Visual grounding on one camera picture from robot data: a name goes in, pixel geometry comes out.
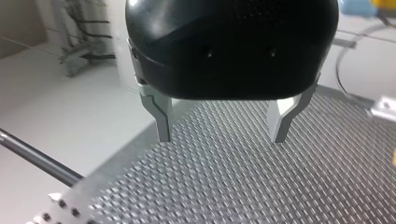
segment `bolt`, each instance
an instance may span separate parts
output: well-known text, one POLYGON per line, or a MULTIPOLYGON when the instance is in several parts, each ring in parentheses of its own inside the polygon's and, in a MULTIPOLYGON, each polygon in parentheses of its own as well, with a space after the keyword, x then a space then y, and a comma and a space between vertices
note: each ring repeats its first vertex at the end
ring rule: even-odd
POLYGON ((44 219, 44 221, 50 221, 50 214, 44 213, 42 218, 44 219))
POLYGON ((73 217, 79 217, 79 211, 77 210, 77 208, 72 208, 72 215, 73 217))
POLYGON ((65 203, 64 200, 62 200, 62 199, 59 200, 58 204, 59 204, 59 206, 62 207, 62 208, 65 208, 65 207, 66 207, 66 203, 65 203))

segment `metal tread plate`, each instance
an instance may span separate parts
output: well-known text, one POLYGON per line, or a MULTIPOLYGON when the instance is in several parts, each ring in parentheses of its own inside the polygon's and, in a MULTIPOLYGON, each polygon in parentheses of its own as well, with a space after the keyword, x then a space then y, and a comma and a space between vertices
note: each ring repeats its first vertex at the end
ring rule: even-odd
POLYGON ((316 94, 286 142, 272 144, 267 105, 194 105, 172 143, 123 164, 92 195, 91 215, 102 223, 396 223, 394 124, 316 94))

